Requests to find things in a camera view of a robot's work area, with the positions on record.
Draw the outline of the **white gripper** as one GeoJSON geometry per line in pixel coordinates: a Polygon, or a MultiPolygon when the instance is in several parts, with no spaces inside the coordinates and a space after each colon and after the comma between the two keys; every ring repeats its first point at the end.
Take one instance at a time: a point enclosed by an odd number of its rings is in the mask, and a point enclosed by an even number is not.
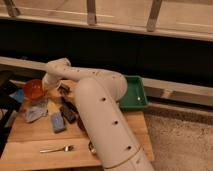
{"type": "Polygon", "coordinates": [[[44,91],[50,91],[58,88],[60,85],[60,78],[46,73],[42,79],[42,87],[44,91]]]}

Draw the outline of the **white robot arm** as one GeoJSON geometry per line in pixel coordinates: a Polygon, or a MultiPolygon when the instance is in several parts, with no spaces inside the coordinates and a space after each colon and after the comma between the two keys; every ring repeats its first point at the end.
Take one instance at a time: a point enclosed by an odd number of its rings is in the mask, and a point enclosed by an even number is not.
{"type": "Polygon", "coordinates": [[[63,78],[77,82],[75,105],[104,171],[154,171],[117,104],[128,87],[121,73],[73,67],[67,58],[49,61],[45,71],[46,89],[63,78]]]}

